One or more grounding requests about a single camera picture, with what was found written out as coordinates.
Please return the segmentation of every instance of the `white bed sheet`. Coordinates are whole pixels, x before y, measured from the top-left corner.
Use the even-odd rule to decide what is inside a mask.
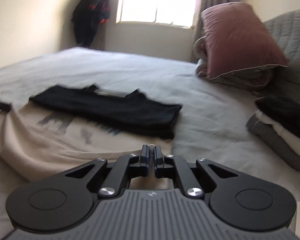
[[[194,75],[195,64],[133,54],[74,48],[0,69],[0,100],[17,108],[29,96],[55,84],[98,84],[149,98],[182,104],[173,153],[195,162],[205,157],[277,183],[300,201],[300,173],[289,167],[245,123],[255,110],[247,91],[210,83]],[[0,159],[0,238],[12,226],[5,212],[8,194],[26,181]]]

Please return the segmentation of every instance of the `window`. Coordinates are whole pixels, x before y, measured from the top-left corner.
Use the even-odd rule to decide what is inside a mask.
[[[196,0],[119,0],[117,22],[150,22],[191,27]]]

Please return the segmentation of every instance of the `dark jacket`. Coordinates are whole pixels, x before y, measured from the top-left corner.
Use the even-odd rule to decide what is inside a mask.
[[[90,47],[99,25],[109,20],[109,12],[108,0],[81,0],[72,16],[77,43]]]

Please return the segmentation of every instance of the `metal bolt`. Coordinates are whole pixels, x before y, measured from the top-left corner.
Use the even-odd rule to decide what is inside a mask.
[[[150,197],[154,197],[154,196],[156,196],[156,195],[157,195],[157,193],[156,193],[156,192],[154,192],[154,191],[152,191],[152,192],[148,193],[148,195],[149,195]]]
[[[115,193],[115,189],[111,187],[103,187],[99,190],[99,193],[104,196],[111,196]]]
[[[202,195],[202,189],[197,187],[191,187],[190,189],[187,190],[187,194],[191,197],[197,197]]]

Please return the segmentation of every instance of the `black t-shirt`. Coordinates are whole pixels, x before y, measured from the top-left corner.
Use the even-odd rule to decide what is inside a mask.
[[[300,105],[289,98],[267,96],[256,101],[257,107],[285,129],[300,138]]]
[[[172,139],[181,105],[165,105],[146,98],[135,90],[125,97],[99,95],[98,89],[48,88],[30,97],[37,104],[101,122],[132,133]]]

